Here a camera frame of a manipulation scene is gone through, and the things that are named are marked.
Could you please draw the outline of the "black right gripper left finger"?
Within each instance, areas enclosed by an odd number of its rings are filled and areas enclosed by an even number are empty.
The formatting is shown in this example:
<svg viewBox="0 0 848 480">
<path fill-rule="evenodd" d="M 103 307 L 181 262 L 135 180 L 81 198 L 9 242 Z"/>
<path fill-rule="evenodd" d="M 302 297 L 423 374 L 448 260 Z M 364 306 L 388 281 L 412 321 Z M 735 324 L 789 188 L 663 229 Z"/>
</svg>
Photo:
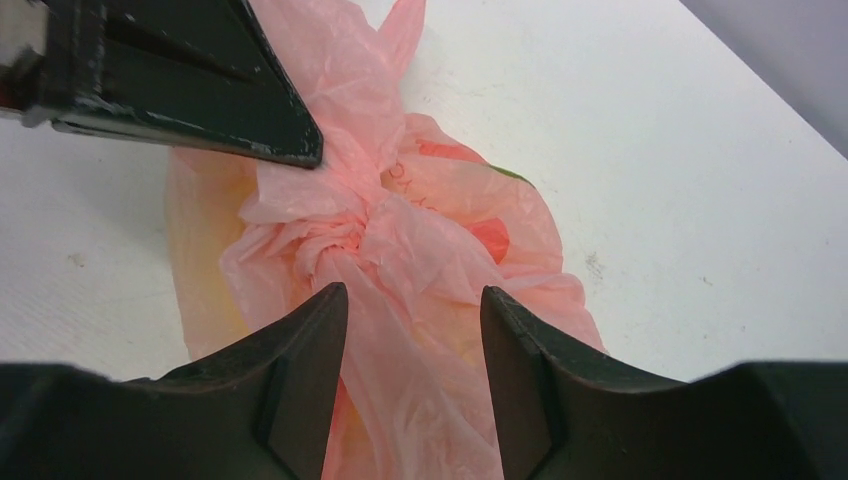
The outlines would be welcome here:
<svg viewBox="0 0 848 480">
<path fill-rule="evenodd" d="M 158 379 L 1 367 L 5 479 L 318 479 L 348 320 L 333 283 Z"/>
</svg>

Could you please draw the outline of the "pink plastic bag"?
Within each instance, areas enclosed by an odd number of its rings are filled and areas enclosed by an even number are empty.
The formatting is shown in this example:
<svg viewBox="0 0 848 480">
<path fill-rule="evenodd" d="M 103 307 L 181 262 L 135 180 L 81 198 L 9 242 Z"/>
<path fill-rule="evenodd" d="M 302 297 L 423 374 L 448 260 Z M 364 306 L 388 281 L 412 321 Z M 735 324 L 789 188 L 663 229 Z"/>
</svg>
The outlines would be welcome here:
<svg viewBox="0 0 848 480">
<path fill-rule="evenodd" d="M 396 2 L 379 27 L 349 1 L 252 7 L 325 158 L 301 170 L 173 151 L 166 222 L 189 353 L 211 354 L 342 282 L 349 320 L 324 477 L 501 478 L 484 287 L 602 345 L 547 204 L 404 109 L 424 2 Z"/>
</svg>

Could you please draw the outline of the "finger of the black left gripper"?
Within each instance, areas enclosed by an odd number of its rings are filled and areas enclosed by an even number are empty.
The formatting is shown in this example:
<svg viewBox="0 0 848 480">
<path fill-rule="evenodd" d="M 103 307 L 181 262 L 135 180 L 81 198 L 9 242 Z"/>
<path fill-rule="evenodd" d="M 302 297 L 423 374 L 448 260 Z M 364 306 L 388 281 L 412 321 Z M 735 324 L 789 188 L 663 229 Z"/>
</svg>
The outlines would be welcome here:
<svg viewBox="0 0 848 480">
<path fill-rule="evenodd" d="M 322 133 L 246 1 L 5 1 L 1 114 L 304 169 L 323 158 Z"/>
</svg>

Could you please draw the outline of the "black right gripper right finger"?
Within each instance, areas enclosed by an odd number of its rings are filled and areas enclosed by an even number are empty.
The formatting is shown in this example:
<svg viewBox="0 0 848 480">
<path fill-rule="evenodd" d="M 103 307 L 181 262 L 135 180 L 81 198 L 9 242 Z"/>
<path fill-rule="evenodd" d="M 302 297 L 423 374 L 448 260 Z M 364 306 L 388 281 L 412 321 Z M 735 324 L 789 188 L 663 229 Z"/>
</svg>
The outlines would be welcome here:
<svg viewBox="0 0 848 480">
<path fill-rule="evenodd" d="M 627 365 L 505 291 L 481 333 L 508 479 L 843 479 L 847 367 L 748 362 L 691 383 Z"/>
</svg>

